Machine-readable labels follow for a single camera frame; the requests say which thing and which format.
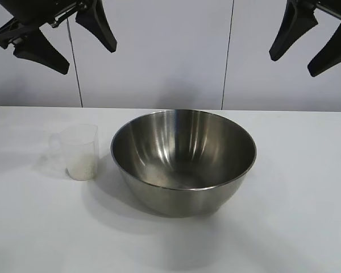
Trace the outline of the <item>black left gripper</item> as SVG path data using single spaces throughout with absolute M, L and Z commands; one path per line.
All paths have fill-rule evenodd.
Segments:
M 117 40 L 109 26 L 101 0 L 93 1 L 0 1 L 13 17 L 0 27 L 0 47 L 6 49 L 13 40 L 14 56 L 44 65 L 63 75 L 69 62 L 39 28 L 49 24 L 58 27 L 77 12 L 76 23 L 93 34 L 110 52 L 117 50 Z

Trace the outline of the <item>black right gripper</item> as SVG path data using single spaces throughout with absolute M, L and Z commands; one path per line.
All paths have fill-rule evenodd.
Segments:
M 316 8 L 341 21 L 341 0 L 287 0 L 281 26 L 269 49 L 272 61 L 279 60 L 300 37 L 318 24 L 314 15 Z M 341 63 L 341 24 L 326 45 L 309 62 L 307 68 L 310 75 L 316 77 L 339 63 Z

